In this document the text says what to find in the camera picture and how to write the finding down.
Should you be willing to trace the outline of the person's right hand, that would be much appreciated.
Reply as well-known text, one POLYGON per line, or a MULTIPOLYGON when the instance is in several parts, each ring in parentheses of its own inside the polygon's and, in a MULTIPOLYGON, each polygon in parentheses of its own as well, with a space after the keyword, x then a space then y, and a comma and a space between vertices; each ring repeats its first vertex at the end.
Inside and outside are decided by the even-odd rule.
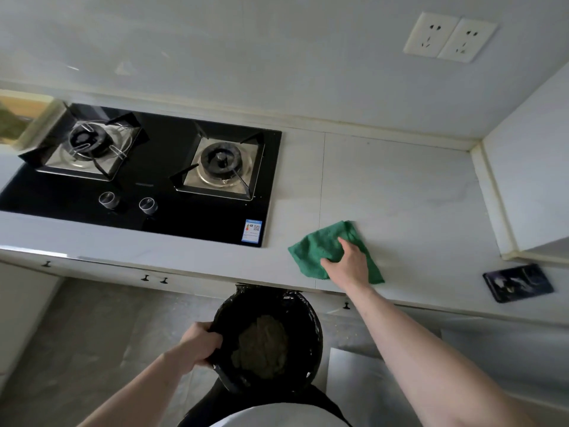
POLYGON ((343 256, 337 270, 326 270, 330 280, 348 296, 370 293, 372 288, 368 281, 369 271, 366 256, 359 248, 338 237, 338 242, 343 248, 343 256))

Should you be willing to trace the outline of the person's left hand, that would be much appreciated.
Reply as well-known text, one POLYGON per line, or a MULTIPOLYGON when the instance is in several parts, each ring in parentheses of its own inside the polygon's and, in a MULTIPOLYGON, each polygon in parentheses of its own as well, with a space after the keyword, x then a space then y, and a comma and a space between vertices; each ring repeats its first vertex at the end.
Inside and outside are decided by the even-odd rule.
POLYGON ((183 372, 189 373, 195 366, 211 367, 209 357, 221 348, 223 336, 210 330, 212 322, 195 322, 180 340, 183 372))

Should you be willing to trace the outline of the green cleaning cloth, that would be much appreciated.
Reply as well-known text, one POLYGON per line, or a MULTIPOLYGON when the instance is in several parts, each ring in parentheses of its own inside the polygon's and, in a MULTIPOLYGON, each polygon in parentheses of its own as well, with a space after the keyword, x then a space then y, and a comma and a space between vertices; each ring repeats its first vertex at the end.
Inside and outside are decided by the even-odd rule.
POLYGON ((300 272, 309 278, 329 280, 330 276, 320 263, 322 258, 331 262, 339 262, 344 250, 338 238, 342 238, 365 254, 368 268, 368 280, 372 285, 385 283, 385 280, 375 264, 364 239, 359 235, 356 226, 351 221, 340 221, 314 231, 303 237, 298 243, 288 248, 288 251, 300 272))

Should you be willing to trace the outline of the black trash bin with bag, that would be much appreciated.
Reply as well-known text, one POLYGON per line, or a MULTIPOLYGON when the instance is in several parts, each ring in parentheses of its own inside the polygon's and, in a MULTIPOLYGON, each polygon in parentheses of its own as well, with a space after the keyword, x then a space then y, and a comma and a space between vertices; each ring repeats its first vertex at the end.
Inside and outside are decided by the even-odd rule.
POLYGON ((319 369, 323 331, 316 312, 298 291, 238 283, 236 292, 218 309, 211 331, 223 336, 221 348, 209 361, 225 388, 242 395, 285 395, 306 388, 319 369), (238 337, 262 315, 279 320, 288 333, 288 357, 284 372, 262 380, 235 368, 231 354, 238 337))

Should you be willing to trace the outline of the person's left forearm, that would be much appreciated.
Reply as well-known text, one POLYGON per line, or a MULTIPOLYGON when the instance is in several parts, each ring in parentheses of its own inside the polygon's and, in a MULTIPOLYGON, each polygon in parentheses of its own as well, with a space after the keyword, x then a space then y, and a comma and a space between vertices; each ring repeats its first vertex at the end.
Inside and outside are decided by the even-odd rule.
POLYGON ((195 354, 191 342, 163 353, 77 427, 157 427, 195 354))

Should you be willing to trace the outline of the person's right forearm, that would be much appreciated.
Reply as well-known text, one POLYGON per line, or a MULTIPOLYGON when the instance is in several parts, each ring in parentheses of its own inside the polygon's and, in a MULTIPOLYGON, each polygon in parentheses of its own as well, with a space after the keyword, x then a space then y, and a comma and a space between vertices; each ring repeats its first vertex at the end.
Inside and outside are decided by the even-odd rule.
POLYGON ((537 427, 486 373, 370 285, 343 284, 424 427, 537 427))

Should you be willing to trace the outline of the brownish waste heap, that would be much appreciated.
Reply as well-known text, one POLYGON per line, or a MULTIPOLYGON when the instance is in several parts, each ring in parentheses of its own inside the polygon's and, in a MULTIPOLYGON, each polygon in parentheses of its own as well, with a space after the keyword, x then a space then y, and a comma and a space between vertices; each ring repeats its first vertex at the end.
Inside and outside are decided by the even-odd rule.
POLYGON ((282 323, 273 316, 259 316, 238 337, 231 354, 232 365, 262 380, 281 375, 287 363, 289 338, 282 323))

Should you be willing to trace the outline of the blue white sticker label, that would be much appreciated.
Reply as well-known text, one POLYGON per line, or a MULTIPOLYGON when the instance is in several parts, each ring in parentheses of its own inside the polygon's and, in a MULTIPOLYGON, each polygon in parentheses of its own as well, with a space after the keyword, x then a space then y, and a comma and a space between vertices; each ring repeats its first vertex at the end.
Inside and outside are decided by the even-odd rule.
POLYGON ((262 233, 263 221, 259 220, 245 220, 245 227, 242 233, 241 242, 242 243, 261 243, 261 233, 262 233))

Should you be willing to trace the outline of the person's white shirt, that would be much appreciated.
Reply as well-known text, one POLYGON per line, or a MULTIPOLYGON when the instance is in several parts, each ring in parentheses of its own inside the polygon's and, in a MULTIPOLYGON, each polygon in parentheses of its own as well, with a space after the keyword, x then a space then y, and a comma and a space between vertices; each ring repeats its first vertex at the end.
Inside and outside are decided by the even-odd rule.
POLYGON ((349 427, 340 417, 314 405, 274 403, 229 415, 210 427, 349 427))

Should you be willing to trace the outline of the white base cabinet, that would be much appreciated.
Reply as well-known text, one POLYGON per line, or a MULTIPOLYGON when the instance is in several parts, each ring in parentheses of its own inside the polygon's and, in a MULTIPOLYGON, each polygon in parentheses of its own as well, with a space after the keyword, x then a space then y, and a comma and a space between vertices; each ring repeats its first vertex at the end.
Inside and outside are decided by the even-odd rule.
MULTIPOLYGON (((0 261, 53 275, 123 285, 168 290, 171 292, 225 299, 238 283, 294 289, 304 293, 318 312, 340 315, 343 291, 331 282, 323 288, 302 287, 50 256, 48 252, 0 249, 0 261), (41 267, 52 261, 52 267, 41 267), (140 279, 148 274, 148 282, 140 279), (168 277, 168 284, 160 280, 168 277)), ((452 307, 396 300, 386 289, 375 289, 385 298, 432 330, 477 363, 500 384, 516 393, 540 389, 569 396, 569 322, 544 322, 514 316, 494 315, 452 307)))

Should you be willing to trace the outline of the black pan support with burner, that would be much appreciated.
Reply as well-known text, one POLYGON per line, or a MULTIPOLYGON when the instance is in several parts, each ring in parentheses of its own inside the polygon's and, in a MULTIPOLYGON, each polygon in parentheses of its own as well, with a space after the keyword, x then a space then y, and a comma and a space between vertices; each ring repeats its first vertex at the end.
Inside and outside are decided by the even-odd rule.
POLYGON ((46 134, 19 159, 33 170, 54 175, 112 181, 134 147, 142 126, 133 112, 65 105, 46 134))
POLYGON ((175 190, 225 199, 251 201, 265 148, 261 130, 244 138, 209 136, 193 121, 197 147, 188 167, 171 175, 175 190))

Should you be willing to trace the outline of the black glass gas stove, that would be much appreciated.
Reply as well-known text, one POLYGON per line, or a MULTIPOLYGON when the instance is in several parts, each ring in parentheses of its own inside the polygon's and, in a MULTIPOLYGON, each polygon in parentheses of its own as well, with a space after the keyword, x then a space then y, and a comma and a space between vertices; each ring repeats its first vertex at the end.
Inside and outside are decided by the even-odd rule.
MULTIPOLYGON (((65 105, 100 107, 63 103, 49 129, 63 114, 65 105)), ((143 129, 115 178, 98 181, 42 173, 24 162, 0 192, 0 211, 253 248, 262 246, 281 131, 102 108, 110 118, 116 117, 112 110, 133 112, 143 129), (169 177, 190 165, 197 147, 193 121, 202 125, 204 131, 214 138, 244 138, 255 130, 264 133, 265 148, 253 200, 225 199, 175 190, 169 177), (106 209, 98 202, 99 195, 107 191, 121 198, 115 210, 106 209), (158 203, 158 210, 152 216, 145 215, 138 207, 139 201, 145 197, 152 197, 158 203), (241 242, 246 219, 263 221, 260 244, 241 242)))

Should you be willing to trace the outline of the dark patterned rectangular tray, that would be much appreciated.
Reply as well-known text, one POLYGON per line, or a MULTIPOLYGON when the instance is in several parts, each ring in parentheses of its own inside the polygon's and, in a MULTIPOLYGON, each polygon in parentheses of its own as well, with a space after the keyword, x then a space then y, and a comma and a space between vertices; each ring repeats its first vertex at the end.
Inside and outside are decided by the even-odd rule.
POLYGON ((554 287, 537 264, 486 272, 482 277, 497 303, 510 303, 554 292, 554 287))

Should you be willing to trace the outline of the white wall socket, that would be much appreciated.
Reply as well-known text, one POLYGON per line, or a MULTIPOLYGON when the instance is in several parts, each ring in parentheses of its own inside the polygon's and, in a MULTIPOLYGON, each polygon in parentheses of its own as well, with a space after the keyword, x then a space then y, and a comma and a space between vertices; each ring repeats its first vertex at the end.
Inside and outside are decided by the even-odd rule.
POLYGON ((451 33, 437 58, 470 63, 494 34, 497 23, 462 18, 451 33))
POLYGON ((459 20, 456 16, 422 12, 409 35, 403 53, 437 58, 459 20))

